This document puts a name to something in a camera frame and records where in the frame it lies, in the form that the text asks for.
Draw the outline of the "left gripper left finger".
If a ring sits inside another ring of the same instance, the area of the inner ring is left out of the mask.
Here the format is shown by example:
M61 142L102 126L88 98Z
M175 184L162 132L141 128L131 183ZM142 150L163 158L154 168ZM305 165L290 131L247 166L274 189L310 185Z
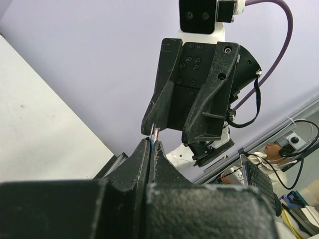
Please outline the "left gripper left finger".
M150 155L145 138L105 178L1 183L1 238L138 238Z

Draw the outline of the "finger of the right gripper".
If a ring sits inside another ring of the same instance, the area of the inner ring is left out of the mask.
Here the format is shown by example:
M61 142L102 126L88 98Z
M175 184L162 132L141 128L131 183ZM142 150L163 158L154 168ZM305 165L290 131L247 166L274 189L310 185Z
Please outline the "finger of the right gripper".
M182 143L190 145L198 142L220 140L226 121L226 112L236 71L240 45L232 42L204 44L213 47L209 56L201 57L200 79L204 80L182 130Z
M149 135L152 124L161 130L167 128L169 108L177 78L182 40L165 38L161 42L155 88L141 124L141 133Z

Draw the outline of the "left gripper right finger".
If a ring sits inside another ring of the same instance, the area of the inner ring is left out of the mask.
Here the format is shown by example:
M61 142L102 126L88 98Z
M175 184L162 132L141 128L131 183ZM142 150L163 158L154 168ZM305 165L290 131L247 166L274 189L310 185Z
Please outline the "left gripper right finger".
M195 185L152 147L146 189L148 239L277 239L274 213L254 187Z

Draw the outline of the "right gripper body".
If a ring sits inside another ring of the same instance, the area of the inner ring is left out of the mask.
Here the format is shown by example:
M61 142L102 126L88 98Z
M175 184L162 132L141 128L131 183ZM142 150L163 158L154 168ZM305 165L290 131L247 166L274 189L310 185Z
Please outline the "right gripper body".
M200 79L201 73L198 69L208 64L202 64L201 57L209 56L213 52L213 47L208 46L208 52L205 53L204 44L187 42L183 46L169 108L167 122L169 129L183 130L188 113L204 82Z

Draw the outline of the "silver key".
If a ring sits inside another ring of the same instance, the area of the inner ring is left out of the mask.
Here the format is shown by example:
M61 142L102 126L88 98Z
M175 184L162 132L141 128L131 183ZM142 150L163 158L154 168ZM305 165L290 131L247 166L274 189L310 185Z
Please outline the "silver key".
M152 124L152 127L151 127L151 135L154 135L155 138L154 138L154 143L158 140L158 135L159 135L159 131L160 131L160 128L156 126L155 123Z

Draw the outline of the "blue key tag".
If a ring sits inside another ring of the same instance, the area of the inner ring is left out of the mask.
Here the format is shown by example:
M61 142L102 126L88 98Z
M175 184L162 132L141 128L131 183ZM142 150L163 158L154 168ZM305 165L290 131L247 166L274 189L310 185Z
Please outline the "blue key tag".
M150 136L150 149L151 149L151 151L152 151L153 146L154 146L154 138L155 138L154 135L151 135L151 136Z

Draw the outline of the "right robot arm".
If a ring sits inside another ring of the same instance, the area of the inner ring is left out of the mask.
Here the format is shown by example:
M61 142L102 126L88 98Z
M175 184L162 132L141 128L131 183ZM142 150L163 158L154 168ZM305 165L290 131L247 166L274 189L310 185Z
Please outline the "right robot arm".
M216 143L228 125L241 127L233 121L231 104L244 87L258 81L260 70L252 54L237 43L163 39L142 134L150 134L153 125L181 131L195 165L208 164L234 145L232 140Z

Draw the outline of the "black keyboard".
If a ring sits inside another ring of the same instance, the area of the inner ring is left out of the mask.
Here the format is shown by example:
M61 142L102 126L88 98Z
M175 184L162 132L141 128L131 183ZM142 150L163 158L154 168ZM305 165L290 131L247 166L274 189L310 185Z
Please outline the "black keyboard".
M244 185L257 188L262 196L268 200L275 215L279 217L282 214L282 204L274 192L272 182L269 176L263 173L256 164L252 163L244 154L240 155Z

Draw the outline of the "seated person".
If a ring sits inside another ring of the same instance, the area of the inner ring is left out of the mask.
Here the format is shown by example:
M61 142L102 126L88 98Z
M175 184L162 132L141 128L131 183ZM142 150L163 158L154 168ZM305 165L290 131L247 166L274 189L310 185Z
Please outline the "seated person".
M281 149L277 142L270 142L265 146L263 152L254 152L247 157L263 173L269 176L274 192L279 197L283 196L286 190L282 183L285 186L288 185L287 176L280 168L280 164L284 160L279 154Z

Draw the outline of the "aluminium frame post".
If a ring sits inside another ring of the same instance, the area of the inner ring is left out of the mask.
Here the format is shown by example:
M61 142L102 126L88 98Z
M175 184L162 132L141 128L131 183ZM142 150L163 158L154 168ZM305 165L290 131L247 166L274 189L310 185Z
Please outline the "aluminium frame post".
M278 125L271 128L268 132L249 143L247 146L239 149L239 151L228 154L228 158L222 159L218 157L204 168L203 174L193 179L193 183L202 184L212 180L213 177L230 167L239 158L240 152L255 152L261 149L266 143L277 140L284 140L285 135L293 131L297 127L298 119L305 119L319 110L319 96L315 95L296 108L289 116L284 118Z

